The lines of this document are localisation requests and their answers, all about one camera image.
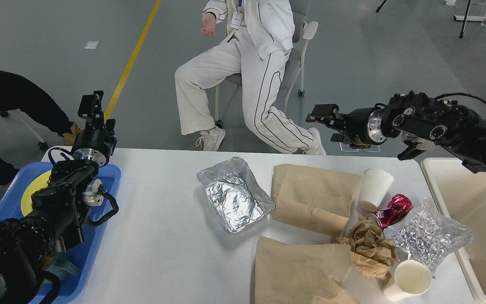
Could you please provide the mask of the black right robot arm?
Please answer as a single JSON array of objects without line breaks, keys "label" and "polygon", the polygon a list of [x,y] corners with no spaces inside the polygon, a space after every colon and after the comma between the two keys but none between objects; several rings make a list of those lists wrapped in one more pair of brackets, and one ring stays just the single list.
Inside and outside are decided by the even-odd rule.
[{"label": "black right robot arm", "polygon": [[318,104],[305,121],[335,130],[330,140],[353,149],[380,146],[389,138],[401,137],[406,148],[397,156],[400,161],[440,146],[469,171],[486,172],[486,119],[452,100],[453,96],[395,94],[387,104],[377,103],[348,114],[342,114],[336,104]]}]

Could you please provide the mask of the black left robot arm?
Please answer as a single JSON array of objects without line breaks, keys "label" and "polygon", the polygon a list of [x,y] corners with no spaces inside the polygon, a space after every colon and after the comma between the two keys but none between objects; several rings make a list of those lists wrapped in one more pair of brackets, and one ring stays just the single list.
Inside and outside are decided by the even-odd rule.
[{"label": "black left robot arm", "polygon": [[32,211],[22,219],[0,221],[0,304],[29,304],[44,281],[51,289],[41,300],[51,304],[61,289],[57,275],[41,263],[57,248],[69,250],[84,240],[83,226],[97,227],[119,211],[116,199],[96,178],[116,148],[115,119],[105,119],[103,91],[83,95],[78,109],[85,128],[62,161],[49,160],[47,186],[31,195]]}]

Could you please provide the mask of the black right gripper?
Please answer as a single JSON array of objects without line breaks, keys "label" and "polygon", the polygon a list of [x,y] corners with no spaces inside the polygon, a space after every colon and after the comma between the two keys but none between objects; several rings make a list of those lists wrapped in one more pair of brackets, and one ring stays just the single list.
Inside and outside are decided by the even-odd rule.
[{"label": "black right gripper", "polygon": [[337,104],[317,104],[305,121],[319,123],[330,129],[345,129],[345,135],[334,133],[330,141],[363,149],[386,142],[381,129],[383,114],[383,109],[374,107],[356,109],[343,116]]}]

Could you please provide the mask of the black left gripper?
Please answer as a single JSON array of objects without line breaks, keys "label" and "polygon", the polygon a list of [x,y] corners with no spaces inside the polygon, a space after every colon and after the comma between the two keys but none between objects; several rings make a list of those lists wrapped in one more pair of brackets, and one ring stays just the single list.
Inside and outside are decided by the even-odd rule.
[{"label": "black left gripper", "polygon": [[78,109],[78,116],[85,119],[86,126],[76,137],[71,155],[74,160],[89,160],[104,167],[110,161],[116,148],[115,119],[104,123],[102,98],[104,91],[94,91],[83,95]]}]

